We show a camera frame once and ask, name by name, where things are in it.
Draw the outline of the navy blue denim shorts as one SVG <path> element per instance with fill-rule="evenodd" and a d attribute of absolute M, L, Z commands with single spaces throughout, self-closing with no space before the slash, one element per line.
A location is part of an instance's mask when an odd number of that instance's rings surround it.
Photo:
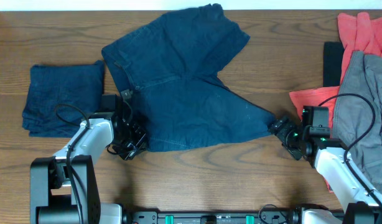
<path fill-rule="evenodd" d="M 101 51 L 151 152 L 181 151 L 265 137 L 274 115 L 233 93 L 218 73 L 249 35 L 219 4 L 165 13 Z"/>

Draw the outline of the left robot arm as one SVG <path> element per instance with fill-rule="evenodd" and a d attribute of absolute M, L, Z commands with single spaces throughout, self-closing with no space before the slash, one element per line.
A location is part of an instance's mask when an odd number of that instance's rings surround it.
<path fill-rule="evenodd" d="M 101 202 L 94 166 L 104 152 L 131 160 L 146 146 L 144 128 L 120 112 L 89 115 L 61 150 L 30 165 L 30 222 L 132 223 L 122 205 Z"/>

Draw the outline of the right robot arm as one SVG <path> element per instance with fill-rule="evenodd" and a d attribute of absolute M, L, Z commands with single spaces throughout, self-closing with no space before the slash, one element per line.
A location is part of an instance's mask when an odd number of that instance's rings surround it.
<path fill-rule="evenodd" d="M 302 205 L 290 215 L 291 223 L 382 223 L 382 194 L 358 170 L 346 145 L 330 137 L 327 124 L 297 125 L 284 117 L 268 131 L 295 160 L 305 159 L 326 180 L 344 212 L 339 220 L 326 208 Z"/>

